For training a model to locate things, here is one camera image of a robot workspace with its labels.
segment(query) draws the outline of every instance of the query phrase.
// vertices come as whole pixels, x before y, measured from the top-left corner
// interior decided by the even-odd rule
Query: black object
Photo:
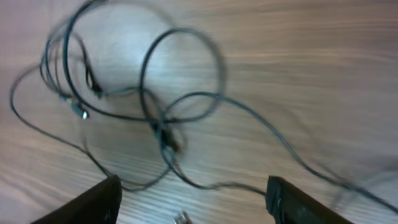
[[[114,224],[121,200],[120,178],[112,175],[32,224]]]
[[[32,224],[115,224],[121,199],[120,178],[112,175]],[[269,177],[266,204],[275,224],[352,224],[280,177]]]
[[[352,224],[280,177],[269,177],[266,204],[275,224]]]

